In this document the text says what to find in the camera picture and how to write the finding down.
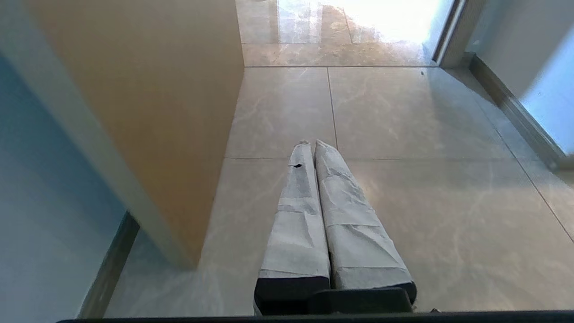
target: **gray wall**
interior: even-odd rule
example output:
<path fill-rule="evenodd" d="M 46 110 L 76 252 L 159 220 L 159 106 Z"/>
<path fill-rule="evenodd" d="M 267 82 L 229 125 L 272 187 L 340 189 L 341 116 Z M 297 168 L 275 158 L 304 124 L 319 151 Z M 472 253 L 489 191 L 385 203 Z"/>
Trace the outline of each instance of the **gray wall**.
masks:
<path fill-rule="evenodd" d="M 474 49 L 556 144 L 573 154 L 574 82 L 568 71 L 574 67 L 574 1 L 490 2 L 467 50 Z"/>
<path fill-rule="evenodd" d="M 0 322 L 74 318 L 124 212 L 0 56 Z"/>

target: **white paper wrapping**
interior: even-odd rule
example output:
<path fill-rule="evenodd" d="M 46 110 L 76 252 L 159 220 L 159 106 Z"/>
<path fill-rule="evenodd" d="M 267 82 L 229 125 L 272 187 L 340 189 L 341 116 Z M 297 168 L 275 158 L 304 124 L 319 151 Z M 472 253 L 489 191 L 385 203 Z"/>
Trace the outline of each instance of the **white paper wrapping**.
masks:
<path fill-rule="evenodd" d="M 317 140 L 315 165 L 335 287 L 410 283 L 405 263 L 337 149 Z"/>
<path fill-rule="evenodd" d="M 259 278 L 329 278 L 329 271 L 313 154 L 310 143 L 302 141 L 289 159 Z"/>

